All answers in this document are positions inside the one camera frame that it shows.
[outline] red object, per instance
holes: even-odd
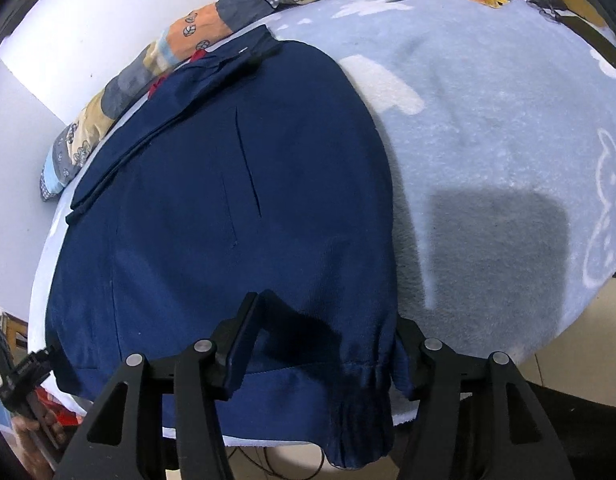
[[[192,54],[191,58],[190,58],[190,63],[193,61],[196,61],[197,59],[201,59],[203,56],[205,56],[208,53],[208,51],[204,48],[200,48],[199,50],[195,50],[195,53]]]
[[[154,92],[157,91],[157,88],[161,86],[161,83],[163,83],[163,81],[165,81],[168,78],[168,76],[169,74],[162,75],[159,79],[157,79],[154,83],[150,85],[150,89],[148,89],[148,99],[152,97]]]
[[[43,388],[37,388],[36,394],[41,403],[57,416],[57,420],[63,427],[78,426],[81,423],[81,417],[79,417],[76,413],[70,412],[69,409],[60,404]]]
[[[193,61],[196,61],[197,59],[201,59],[207,53],[208,52],[204,48],[195,50],[195,53],[192,54],[192,56],[190,57],[190,63],[192,63]],[[161,86],[161,83],[163,83],[163,81],[165,81],[168,78],[168,76],[169,74],[162,75],[159,79],[157,79],[154,83],[150,85],[150,88],[148,89],[148,99],[150,99],[153,96],[154,92],[157,91],[157,88]]]

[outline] bed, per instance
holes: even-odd
[[[458,352],[517,363],[577,319],[616,270],[616,69],[522,0],[320,0],[237,34],[262,23],[336,60],[373,115],[392,171],[402,316]],[[92,159],[44,245],[32,351],[45,346],[65,217]],[[53,377],[44,387],[84,413]],[[410,420],[416,404],[395,391],[392,413]]]

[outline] navy blue pants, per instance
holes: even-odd
[[[73,210],[46,317],[63,390],[94,399],[127,355],[177,354],[269,289],[223,433],[314,442],[345,467],[389,451],[390,171],[328,56],[259,27],[182,67],[103,146]]]

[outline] cable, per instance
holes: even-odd
[[[270,461],[268,460],[268,457],[267,457],[267,447],[264,447],[264,457],[265,457],[265,463],[267,463],[267,466],[269,469],[257,463],[256,460],[253,460],[252,458],[250,458],[248,454],[245,451],[243,451],[243,449],[241,449],[241,446],[237,447],[237,450],[246,458],[246,460],[248,460],[249,463],[256,466],[258,469],[261,469],[261,471],[263,471],[264,473],[270,476],[274,476],[275,478],[278,478],[280,480],[312,480],[313,478],[315,478],[316,475],[318,475],[321,472],[321,470],[323,469],[323,464],[326,461],[326,454],[323,453],[323,450],[322,450],[321,451],[321,463],[319,464],[319,467],[317,468],[317,470],[312,475],[306,478],[293,479],[293,478],[288,478],[287,476],[283,476],[282,474],[279,474],[274,469],[272,469],[272,466],[270,465]]]
[[[259,455],[259,448],[255,447],[255,455],[257,456],[257,462],[259,462],[261,465],[264,465],[264,459],[261,458],[261,455]],[[264,472],[264,476],[265,476],[265,480],[271,480],[271,476],[268,475],[268,473]]]

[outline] tile floor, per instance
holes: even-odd
[[[616,406],[616,280],[601,290],[581,317],[563,334],[520,365],[527,380],[585,399]],[[248,456],[264,462],[263,450],[246,448]],[[275,471],[288,478],[306,478],[321,460],[313,445],[286,446],[268,453]],[[267,480],[272,476],[236,452],[230,459],[236,480]],[[326,465],[315,480],[392,480],[397,468],[389,458],[359,471],[340,471]],[[168,480],[179,480],[169,472]]]

